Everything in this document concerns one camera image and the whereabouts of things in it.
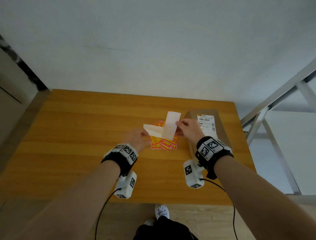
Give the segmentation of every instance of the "black pants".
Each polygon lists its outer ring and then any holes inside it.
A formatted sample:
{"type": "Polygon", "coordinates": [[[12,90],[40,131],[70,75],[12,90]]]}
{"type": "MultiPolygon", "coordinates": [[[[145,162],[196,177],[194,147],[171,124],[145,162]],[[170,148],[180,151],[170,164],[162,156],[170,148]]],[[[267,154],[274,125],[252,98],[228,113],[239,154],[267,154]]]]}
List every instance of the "black pants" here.
{"type": "Polygon", "coordinates": [[[181,239],[198,240],[188,229],[187,226],[172,221],[165,216],[158,218],[153,226],[141,225],[133,240],[154,240],[154,239],[181,239]]]}

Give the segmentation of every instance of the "stack of stickers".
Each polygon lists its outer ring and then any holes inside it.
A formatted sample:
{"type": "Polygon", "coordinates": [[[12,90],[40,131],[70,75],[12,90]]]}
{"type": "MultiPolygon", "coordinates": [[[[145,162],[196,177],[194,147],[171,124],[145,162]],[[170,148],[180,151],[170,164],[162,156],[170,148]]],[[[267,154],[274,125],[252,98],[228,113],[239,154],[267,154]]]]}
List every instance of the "stack of stickers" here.
{"type": "MultiPolygon", "coordinates": [[[[163,121],[159,121],[157,123],[154,123],[152,125],[158,126],[158,127],[164,127],[165,122],[166,121],[163,120],[163,121]]],[[[151,148],[153,150],[165,149],[166,151],[169,152],[170,149],[177,149],[178,137],[174,137],[173,140],[168,140],[168,139],[150,136],[150,139],[151,139],[151,148]]]]}

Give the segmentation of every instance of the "wire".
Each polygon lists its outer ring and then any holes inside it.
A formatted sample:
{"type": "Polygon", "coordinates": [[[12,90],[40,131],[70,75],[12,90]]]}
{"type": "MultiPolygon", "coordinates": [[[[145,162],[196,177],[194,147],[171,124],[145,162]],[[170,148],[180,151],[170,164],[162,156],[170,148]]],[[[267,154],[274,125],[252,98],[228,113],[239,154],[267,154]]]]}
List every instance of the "wire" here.
{"type": "MultiPolygon", "coordinates": [[[[205,179],[205,178],[200,178],[200,180],[204,180],[204,181],[207,181],[207,182],[213,183],[214,185],[216,185],[216,186],[218,186],[220,189],[222,189],[224,192],[226,192],[226,191],[225,191],[225,189],[224,189],[224,188],[222,188],[221,186],[219,186],[217,183],[214,183],[214,182],[212,182],[212,181],[210,181],[210,180],[208,180],[208,179],[205,179]]],[[[236,208],[235,208],[235,205],[234,205],[234,204],[233,204],[233,206],[234,206],[233,229],[234,229],[235,237],[236,237],[236,239],[238,240],[238,237],[237,237],[237,234],[236,234],[236,230],[235,230],[235,215],[236,215],[236,208]]]]}
{"type": "Polygon", "coordinates": [[[99,214],[99,217],[98,217],[98,221],[97,221],[97,225],[95,226],[94,240],[97,239],[98,223],[99,223],[99,220],[100,220],[100,217],[101,217],[101,213],[102,213],[102,211],[103,211],[103,209],[104,209],[104,207],[105,207],[105,204],[107,204],[107,202],[110,200],[110,198],[112,197],[112,195],[113,195],[116,191],[121,190],[121,189],[122,189],[122,188],[116,189],[113,193],[111,193],[111,195],[110,195],[110,196],[107,198],[107,200],[105,201],[105,203],[104,203],[104,205],[103,205],[103,207],[102,207],[102,209],[101,209],[101,211],[100,211],[100,214],[99,214]]]}

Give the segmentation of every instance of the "forearm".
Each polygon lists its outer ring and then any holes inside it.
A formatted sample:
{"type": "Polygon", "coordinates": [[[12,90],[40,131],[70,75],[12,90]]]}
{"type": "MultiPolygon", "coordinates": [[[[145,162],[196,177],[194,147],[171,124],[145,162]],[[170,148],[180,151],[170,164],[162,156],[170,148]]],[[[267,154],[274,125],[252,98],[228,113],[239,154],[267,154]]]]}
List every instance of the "forearm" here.
{"type": "Polygon", "coordinates": [[[85,239],[119,174],[117,163],[105,161],[53,200],[17,239],[85,239]]]}
{"type": "Polygon", "coordinates": [[[214,171],[256,239],[316,239],[316,224],[265,179],[230,156],[214,171]]]}

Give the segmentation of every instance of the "wristband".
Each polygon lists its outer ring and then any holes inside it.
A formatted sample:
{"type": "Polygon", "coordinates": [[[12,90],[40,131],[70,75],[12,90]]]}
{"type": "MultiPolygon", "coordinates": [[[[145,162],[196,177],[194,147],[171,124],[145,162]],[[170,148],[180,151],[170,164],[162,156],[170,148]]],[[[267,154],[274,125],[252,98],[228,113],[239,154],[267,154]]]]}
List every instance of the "wristband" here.
{"type": "Polygon", "coordinates": [[[199,163],[208,171],[207,177],[212,180],[217,178],[214,172],[217,160],[223,156],[234,157],[229,146],[221,140],[209,136],[203,137],[198,141],[195,156],[199,163]]]}
{"type": "Polygon", "coordinates": [[[112,160],[119,165],[120,176],[127,176],[137,159],[138,153],[130,144],[120,143],[104,155],[101,163],[112,160]]]}

